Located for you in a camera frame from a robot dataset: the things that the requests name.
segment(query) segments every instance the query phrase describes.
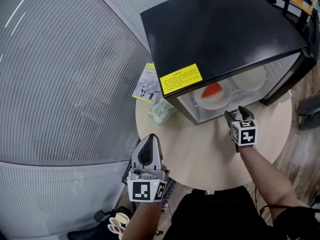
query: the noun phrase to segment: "person's arm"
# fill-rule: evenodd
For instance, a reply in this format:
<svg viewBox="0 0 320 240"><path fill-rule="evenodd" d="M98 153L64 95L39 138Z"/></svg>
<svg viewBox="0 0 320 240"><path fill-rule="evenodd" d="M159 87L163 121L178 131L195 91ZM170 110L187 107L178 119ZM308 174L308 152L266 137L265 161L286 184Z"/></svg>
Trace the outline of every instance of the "person's arm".
<svg viewBox="0 0 320 240"><path fill-rule="evenodd" d="M267 205L301 206L290 181L252 146L239 147L241 158ZM271 208L271 217L282 213L283 208Z"/></svg>
<svg viewBox="0 0 320 240"><path fill-rule="evenodd" d="M142 202L127 225L122 240L152 240L160 220L162 202Z"/></svg>

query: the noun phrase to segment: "white plate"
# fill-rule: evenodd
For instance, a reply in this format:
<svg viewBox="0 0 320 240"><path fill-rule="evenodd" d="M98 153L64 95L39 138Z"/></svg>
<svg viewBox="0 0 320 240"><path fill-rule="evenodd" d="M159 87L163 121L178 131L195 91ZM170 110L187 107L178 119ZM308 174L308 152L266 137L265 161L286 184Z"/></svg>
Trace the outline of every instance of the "white plate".
<svg viewBox="0 0 320 240"><path fill-rule="evenodd" d="M200 88L193 91L195 102L207 110L219 110L226 106L231 100L232 96L232 85L228 79L219 81L218 84L223 88L222 94L217 94L212 98L201 98L206 87Z"/></svg>
<svg viewBox="0 0 320 240"><path fill-rule="evenodd" d="M112 232L112 233L114 233L114 234L118 234L118 235L122 235L122 233L121 233L121 230L120 230L120 228L117 226L117 225L114 225L114 224L108 224L108 229Z"/></svg>
<svg viewBox="0 0 320 240"><path fill-rule="evenodd" d="M234 75L232 80L241 89L256 91L264 85L266 81L266 72L263 66L258 66L254 69Z"/></svg>
<svg viewBox="0 0 320 240"><path fill-rule="evenodd" d="M230 103L231 103L231 99L230 99L230 100L228 101L228 103L227 103L225 106L223 106L222 108L212 110L212 113L214 113L214 114L220 114L220 113L222 113L222 112L225 112L226 110L228 110Z"/></svg>

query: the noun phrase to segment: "black pants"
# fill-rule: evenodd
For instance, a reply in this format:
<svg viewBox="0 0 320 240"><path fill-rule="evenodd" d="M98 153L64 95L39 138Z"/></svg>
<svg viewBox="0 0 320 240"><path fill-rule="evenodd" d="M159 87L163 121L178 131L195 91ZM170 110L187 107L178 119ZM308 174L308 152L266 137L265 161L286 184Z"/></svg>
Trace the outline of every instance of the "black pants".
<svg viewBox="0 0 320 240"><path fill-rule="evenodd" d="M255 204L244 186L215 191L214 194L209 195L206 195L203 190L194 189L191 194L185 195L179 203L172 216L171 227L168 229L164 239L166 239L167 235L174 235L174 231L177 228L176 226L179 225L178 227L180 227L181 224L185 224L185 221L190 218L197 218L199 209L203 210L206 209L206 207L209 208L209 206L219 209L220 203L221 206L224 206L226 203L232 203L232 205L236 206L238 204L241 206L245 205L246 213L258 215Z"/></svg>

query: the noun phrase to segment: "watermelon slice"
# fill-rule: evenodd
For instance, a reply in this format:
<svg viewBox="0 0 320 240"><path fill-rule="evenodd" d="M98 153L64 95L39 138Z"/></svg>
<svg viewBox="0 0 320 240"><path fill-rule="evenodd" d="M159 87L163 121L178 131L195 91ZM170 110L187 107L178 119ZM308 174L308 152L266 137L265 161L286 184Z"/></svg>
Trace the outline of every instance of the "watermelon slice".
<svg viewBox="0 0 320 240"><path fill-rule="evenodd" d="M220 92L222 92L223 90L224 89L217 82L212 83L205 89L201 98L202 99L212 98L212 97L216 96L217 94L219 94Z"/></svg>

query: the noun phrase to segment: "chair leg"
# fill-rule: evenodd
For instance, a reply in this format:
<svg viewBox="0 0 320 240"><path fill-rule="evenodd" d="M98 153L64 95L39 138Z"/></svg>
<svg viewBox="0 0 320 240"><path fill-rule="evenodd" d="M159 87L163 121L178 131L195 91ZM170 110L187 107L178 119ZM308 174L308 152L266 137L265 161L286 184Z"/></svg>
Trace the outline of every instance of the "chair leg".
<svg viewBox="0 0 320 240"><path fill-rule="evenodd" d="M285 0L283 11L282 11L282 15L284 17L286 17L286 15L287 15L289 4L290 4L290 0Z"/></svg>
<svg viewBox="0 0 320 240"><path fill-rule="evenodd" d="M298 22L296 24L296 29L299 31L299 32L302 32L304 30L304 27L305 27L305 24L307 22L307 19L308 19L308 14L306 12L304 12L303 10L301 11L301 15L298 19Z"/></svg>

